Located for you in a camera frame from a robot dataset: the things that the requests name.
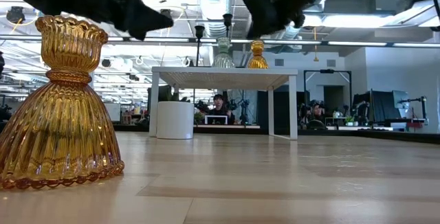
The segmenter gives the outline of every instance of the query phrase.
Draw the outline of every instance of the ceiling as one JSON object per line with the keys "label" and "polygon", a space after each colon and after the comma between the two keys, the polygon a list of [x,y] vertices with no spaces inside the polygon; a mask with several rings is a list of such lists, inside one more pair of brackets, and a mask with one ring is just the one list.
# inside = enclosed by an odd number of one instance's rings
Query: ceiling
{"label": "ceiling", "polygon": [[[205,37],[218,37],[226,32],[222,14],[229,12],[234,15],[230,30],[232,38],[245,38],[249,26],[250,13],[242,0],[143,0],[146,5],[156,9],[170,9],[175,25],[170,29],[149,32],[148,37],[194,38],[196,25],[207,28]],[[429,27],[420,25],[430,21],[438,22],[434,9],[426,4],[426,10],[411,8],[411,0],[325,0],[321,10],[305,10],[306,24],[301,30],[294,30],[293,37],[288,32],[270,36],[274,39],[303,39],[331,41],[395,41],[422,42],[432,37]],[[6,19],[11,6],[22,6],[25,9],[23,25],[16,26]],[[0,0],[0,35],[39,35],[34,26],[37,18],[32,6],[22,0]],[[97,24],[109,36],[126,37],[127,33],[117,31],[112,25]],[[41,44],[38,41],[0,41],[0,50],[4,53],[6,71],[26,71],[26,74],[6,74],[0,82],[0,95],[7,93],[11,98],[14,94],[26,95],[35,87],[47,82],[44,72],[48,68],[40,57]],[[242,50],[242,45],[234,45],[232,50]],[[352,52],[353,47],[322,47],[320,52],[338,52],[344,56]],[[309,53],[314,46],[302,46],[295,53]],[[204,45],[200,52],[200,63],[211,65],[217,48]],[[112,43],[102,49],[102,59],[112,61],[111,67],[99,66],[95,76],[94,87],[107,100],[126,98],[145,100],[146,88],[151,83],[151,67],[177,66],[185,67],[189,60],[195,61],[197,48],[195,44],[164,44],[164,43]],[[241,58],[235,58],[236,64]],[[139,76],[140,81],[129,80],[126,72]],[[190,97],[192,90],[184,91]],[[196,96],[209,98],[212,92],[198,91]]]}

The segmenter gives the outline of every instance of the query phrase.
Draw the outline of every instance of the table leg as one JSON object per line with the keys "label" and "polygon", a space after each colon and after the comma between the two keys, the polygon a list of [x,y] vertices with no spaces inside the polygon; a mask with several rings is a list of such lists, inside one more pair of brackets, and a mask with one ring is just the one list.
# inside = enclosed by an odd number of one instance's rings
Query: table leg
{"label": "table leg", "polygon": [[296,76],[289,76],[290,139],[298,139],[298,112],[296,106]]}
{"label": "table leg", "polygon": [[157,132],[157,102],[159,100],[159,73],[153,72],[153,82],[151,84],[150,102],[150,137],[155,137]]}
{"label": "table leg", "polygon": [[269,135],[275,135],[274,130],[274,88],[270,87],[267,90],[268,95],[268,111],[269,111]]}

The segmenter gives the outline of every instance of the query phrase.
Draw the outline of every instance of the small amber glass object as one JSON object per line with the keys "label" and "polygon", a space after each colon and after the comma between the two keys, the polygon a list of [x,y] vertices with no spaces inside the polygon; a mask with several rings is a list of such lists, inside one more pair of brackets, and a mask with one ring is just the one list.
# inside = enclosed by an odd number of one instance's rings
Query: small amber glass object
{"label": "small amber glass object", "polygon": [[266,59],[263,58],[264,42],[252,41],[250,49],[254,53],[254,57],[250,60],[247,68],[249,69],[269,69]]}
{"label": "small amber glass object", "polygon": [[104,30],[61,16],[38,18],[50,82],[37,89],[0,135],[0,188],[70,186],[124,169],[113,125],[88,85]]}

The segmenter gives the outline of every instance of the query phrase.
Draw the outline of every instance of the desk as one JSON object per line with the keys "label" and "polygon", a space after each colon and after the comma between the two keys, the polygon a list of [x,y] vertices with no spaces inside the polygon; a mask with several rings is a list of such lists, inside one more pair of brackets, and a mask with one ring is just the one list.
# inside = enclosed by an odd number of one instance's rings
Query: desk
{"label": "desk", "polygon": [[269,93],[269,135],[274,133],[274,89],[289,83],[290,139],[298,139],[296,111],[296,69],[223,69],[213,67],[153,67],[150,137],[157,131],[159,79],[175,89],[267,90]]}

